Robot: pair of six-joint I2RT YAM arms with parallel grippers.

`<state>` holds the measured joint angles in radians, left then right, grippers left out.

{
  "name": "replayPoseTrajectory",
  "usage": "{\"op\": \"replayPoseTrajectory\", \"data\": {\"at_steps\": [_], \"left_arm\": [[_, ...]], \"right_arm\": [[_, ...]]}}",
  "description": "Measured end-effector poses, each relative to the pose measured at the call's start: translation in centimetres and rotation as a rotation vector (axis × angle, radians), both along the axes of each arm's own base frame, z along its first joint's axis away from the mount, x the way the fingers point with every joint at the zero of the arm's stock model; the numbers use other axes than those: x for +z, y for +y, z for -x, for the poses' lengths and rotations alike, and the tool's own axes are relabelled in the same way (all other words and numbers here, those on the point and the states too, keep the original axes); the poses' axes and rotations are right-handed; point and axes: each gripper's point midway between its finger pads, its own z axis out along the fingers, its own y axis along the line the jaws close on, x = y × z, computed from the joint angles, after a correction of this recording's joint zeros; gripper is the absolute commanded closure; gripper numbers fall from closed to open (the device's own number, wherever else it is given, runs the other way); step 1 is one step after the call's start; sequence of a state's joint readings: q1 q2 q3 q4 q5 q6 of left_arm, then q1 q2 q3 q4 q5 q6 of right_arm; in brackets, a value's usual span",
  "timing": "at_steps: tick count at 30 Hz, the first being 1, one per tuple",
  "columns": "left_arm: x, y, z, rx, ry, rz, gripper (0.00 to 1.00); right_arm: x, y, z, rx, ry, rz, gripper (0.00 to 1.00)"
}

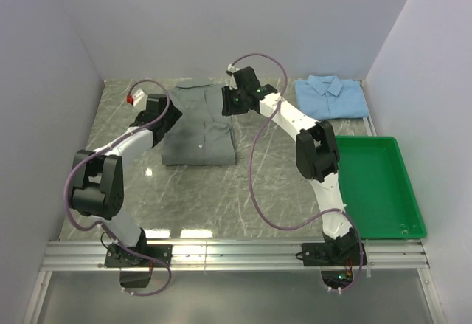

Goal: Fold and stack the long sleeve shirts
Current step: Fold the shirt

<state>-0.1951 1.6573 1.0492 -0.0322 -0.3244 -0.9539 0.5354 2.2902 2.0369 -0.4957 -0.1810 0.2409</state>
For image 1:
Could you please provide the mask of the grey long sleeve shirt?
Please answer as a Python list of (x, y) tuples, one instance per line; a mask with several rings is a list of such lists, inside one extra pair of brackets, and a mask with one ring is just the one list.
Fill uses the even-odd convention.
[(222, 115), (221, 83), (210, 79), (183, 80), (170, 90), (182, 113), (162, 142), (163, 165), (234, 165), (232, 118)]

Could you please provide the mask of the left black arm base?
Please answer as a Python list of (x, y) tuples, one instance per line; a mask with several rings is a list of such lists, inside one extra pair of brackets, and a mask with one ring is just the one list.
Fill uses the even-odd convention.
[(153, 270), (164, 268), (160, 263), (151, 263), (148, 257), (169, 266), (172, 250), (173, 246), (170, 244), (147, 245), (142, 257), (125, 251), (118, 244), (111, 244), (108, 246), (104, 267), (119, 270), (119, 283), (124, 289), (145, 289), (150, 284)]

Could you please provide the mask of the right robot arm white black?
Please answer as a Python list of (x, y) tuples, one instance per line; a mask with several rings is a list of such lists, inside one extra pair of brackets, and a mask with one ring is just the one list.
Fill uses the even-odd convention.
[[(339, 265), (350, 257), (351, 250), (362, 250), (357, 227), (345, 212), (346, 204), (339, 187), (340, 153), (332, 125), (315, 120), (289, 103), (283, 93), (271, 85), (262, 85), (250, 66), (226, 70), (234, 86), (222, 88), (222, 115), (232, 116), (255, 111), (266, 118), (255, 135), (248, 156), (249, 195), (257, 214), (270, 227), (282, 231), (301, 229), (316, 219), (322, 220), (324, 256)], [(260, 135), (269, 123), (278, 125), (295, 142), (295, 163), (299, 173), (313, 188), (319, 213), (301, 224), (281, 226), (271, 222), (260, 209), (253, 187), (254, 150)]]

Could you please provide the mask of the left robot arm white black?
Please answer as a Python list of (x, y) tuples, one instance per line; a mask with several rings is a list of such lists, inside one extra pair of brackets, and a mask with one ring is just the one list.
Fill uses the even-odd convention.
[(124, 167), (156, 147), (181, 116), (168, 94), (147, 95), (145, 109), (123, 134), (101, 148), (81, 150), (74, 156), (65, 185), (66, 206), (93, 218), (94, 223), (83, 227), (71, 214), (69, 221), (84, 232), (100, 226), (113, 245), (121, 247), (122, 257), (131, 266), (144, 264), (149, 249), (145, 231), (123, 208)]

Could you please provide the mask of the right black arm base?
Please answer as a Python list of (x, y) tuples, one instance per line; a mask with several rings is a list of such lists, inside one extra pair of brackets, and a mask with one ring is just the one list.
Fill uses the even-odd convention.
[(339, 294), (354, 284), (354, 267), (361, 269), (367, 265), (364, 245), (358, 241), (341, 245), (337, 241), (324, 243), (303, 243), (295, 254), (304, 267), (321, 267), (322, 282), (327, 290), (336, 290)]

